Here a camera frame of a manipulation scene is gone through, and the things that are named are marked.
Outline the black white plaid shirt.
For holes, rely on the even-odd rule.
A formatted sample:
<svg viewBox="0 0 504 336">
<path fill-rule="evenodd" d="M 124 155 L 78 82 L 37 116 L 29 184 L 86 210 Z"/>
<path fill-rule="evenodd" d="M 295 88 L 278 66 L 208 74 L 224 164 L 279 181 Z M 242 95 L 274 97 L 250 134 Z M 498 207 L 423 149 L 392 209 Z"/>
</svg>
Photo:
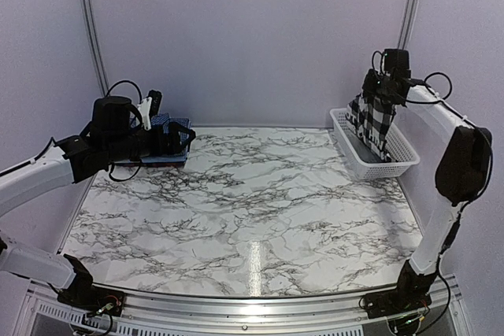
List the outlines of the black white plaid shirt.
<svg viewBox="0 0 504 336">
<path fill-rule="evenodd" d="M 392 162 L 387 134 L 396 115 L 395 105 L 358 94 L 346 106 L 346 125 L 382 162 Z"/>
</svg>

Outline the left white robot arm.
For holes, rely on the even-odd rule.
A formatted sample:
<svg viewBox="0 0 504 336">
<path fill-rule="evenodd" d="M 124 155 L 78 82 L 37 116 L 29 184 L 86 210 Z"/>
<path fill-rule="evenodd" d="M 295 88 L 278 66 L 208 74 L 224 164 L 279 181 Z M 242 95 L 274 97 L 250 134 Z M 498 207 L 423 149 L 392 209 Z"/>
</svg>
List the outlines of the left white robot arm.
<svg viewBox="0 0 504 336">
<path fill-rule="evenodd" d="M 119 164 L 141 166 L 145 159 L 178 156 L 190 149 L 194 130 L 157 115 L 160 92 L 134 105 L 130 98 L 105 96 L 95 101 L 91 121 L 78 134 L 1 173 L 1 214 L 60 187 L 81 183 L 97 173 L 112 174 Z M 46 282 L 82 308 L 99 302 L 93 278 L 75 257 L 47 253 L 1 235 L 1 269 Z"/>
</svg>

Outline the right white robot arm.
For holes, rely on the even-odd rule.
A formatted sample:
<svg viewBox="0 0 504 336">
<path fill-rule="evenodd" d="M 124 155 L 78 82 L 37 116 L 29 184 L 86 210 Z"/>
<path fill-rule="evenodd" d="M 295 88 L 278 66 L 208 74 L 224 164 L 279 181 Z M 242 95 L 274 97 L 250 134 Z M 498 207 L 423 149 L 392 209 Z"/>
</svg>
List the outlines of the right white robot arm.
<svg viewBox="0 0 504 336">
<path fill-rule="evenodd" d="M 384 115 L 402 105 L 420 116 L 447 144 L 435 171 L 435 188 L 441 198 L 433 210 L 420 245 L 403 265 L 397 286 L 388 291 L 391 305 L 405 311 L 428 293 L 439 275 L 442 255 L 455 240 L 461 215 L 487 189 L 493 151 L 491 133 L 477 127 L 410 71 L 370 69 L 361 97 Z"/>
</svg>

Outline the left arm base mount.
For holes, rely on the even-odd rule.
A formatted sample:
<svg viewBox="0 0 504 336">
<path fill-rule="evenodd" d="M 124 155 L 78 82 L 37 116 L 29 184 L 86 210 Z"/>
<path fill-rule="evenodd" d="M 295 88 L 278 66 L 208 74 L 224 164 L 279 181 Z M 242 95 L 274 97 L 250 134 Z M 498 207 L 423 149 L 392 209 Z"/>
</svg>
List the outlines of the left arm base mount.
<svg viewBox="0 0 504 336">
<path fill-rule="evenodd" d="M 78 292 L 57 290 L 57 300 L 62 304 L 86 310 L 88 317 L 120 316 L 124 307 L 125 293 L 119 290 L 91 286 Z"/>
</svg>

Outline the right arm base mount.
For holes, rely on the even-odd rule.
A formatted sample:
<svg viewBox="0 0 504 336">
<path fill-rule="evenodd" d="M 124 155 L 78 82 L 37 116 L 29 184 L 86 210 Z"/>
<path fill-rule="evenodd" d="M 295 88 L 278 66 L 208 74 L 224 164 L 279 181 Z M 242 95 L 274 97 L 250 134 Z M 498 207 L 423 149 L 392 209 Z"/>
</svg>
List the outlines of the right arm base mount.
<svg viewBox="0 0 504 336">
<path fill-rule="evenodd" d="M 402 296 L 396 289 L 367 293 L 359 301 L 359 306 L 366 311 L 370 319 L 394 316 L 430 306 L 429 294 L 407 294 Z"/>
</svg>

